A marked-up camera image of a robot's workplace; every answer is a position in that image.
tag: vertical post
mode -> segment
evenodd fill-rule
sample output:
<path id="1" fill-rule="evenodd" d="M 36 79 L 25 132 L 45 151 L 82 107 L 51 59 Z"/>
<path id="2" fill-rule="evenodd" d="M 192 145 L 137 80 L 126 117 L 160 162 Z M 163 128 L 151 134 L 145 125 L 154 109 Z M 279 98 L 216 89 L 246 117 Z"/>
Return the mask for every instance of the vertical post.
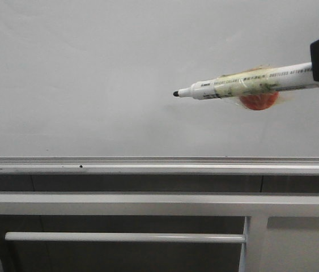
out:
<path id="1" fill-rule="evenodd" d="M 263 242 L 267 230 L 267 216 L 252 216 L 248 224 L 246 238 L 246 268 L 245 272 L 259 272 Z"/>
<path id="2" fill-rule="evenodd" d="M 245 265 L 246 265 L 246 243 L 248 237 L 248 220 L 249 218 L 246 216 L 244 220 L 244 232 L 243 234 L 246 237 L 246 242 L 241 246 L 241 254 L 240 254 L 240 263 L 239 263 L 239 272 L 245 272 Z"/>

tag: orange object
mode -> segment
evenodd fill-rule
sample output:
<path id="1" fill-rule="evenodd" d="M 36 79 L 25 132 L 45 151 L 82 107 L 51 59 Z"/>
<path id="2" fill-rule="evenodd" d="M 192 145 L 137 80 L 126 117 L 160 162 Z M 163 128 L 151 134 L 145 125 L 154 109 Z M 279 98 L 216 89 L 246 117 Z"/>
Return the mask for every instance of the orange object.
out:
<path id="1" fill-rule="evenodd" d="M 278 96 L 279 92 L 261 93 L 259 95 L 240 96 L 240 101 L 248 109 L 262 111 L 274 105 Z"/>

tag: horizontal bar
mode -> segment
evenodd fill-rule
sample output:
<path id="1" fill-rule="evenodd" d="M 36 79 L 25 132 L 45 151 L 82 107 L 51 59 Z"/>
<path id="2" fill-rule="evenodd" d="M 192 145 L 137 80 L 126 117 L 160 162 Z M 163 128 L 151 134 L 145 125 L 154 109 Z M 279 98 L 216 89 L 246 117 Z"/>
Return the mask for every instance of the horizontal bar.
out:
<path id="1" fill-rule="evenodd" d="M 0 173 L 319 175 L 319 158 L 0 158 Z"/>
<path id="2" fill-rule="evenodd" d="M 0 214 L 319 217 L 319 196 L 0 192 Z"/>
<path id="3" fill-rule="evenodd" d="M 6 241 L 235 243 L 245 235 L 196 233 L 7 232 Z"/>

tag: white marker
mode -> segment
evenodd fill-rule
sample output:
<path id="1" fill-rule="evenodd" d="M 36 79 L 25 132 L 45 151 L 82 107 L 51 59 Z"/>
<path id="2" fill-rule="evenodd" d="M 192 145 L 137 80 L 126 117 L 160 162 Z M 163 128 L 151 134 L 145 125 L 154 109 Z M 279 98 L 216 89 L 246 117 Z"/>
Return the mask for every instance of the white marker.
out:
<path id="1" fill-rule="evenodd" d="M 319 40 L 311 44 L 312 62 L 285 67 L 256 67 L 237 74 L 199 81 L 174 96 L 214 99 L 274 94 L 278 91 L 319 87 Z"/>

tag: marker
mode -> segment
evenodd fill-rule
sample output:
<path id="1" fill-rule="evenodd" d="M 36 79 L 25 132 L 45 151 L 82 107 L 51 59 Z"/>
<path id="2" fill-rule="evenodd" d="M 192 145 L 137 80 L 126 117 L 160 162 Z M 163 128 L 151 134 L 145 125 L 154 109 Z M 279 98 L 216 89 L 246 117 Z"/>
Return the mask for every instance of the marker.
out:
<path id="1" fill-rule="evenodd" d="M 259 66 L 237 74 L 199 81 L 173 95 L 198 100 L 238 96 L 250 109 L 265 109 L 275 103 L 278 92 L 319 88 L 319 40 L 311 44 L 311 58 L 312 62 L 308 63 L 277 68 Z M 269 100 L 271 103 L 253 105 L 259 100 Z"/>

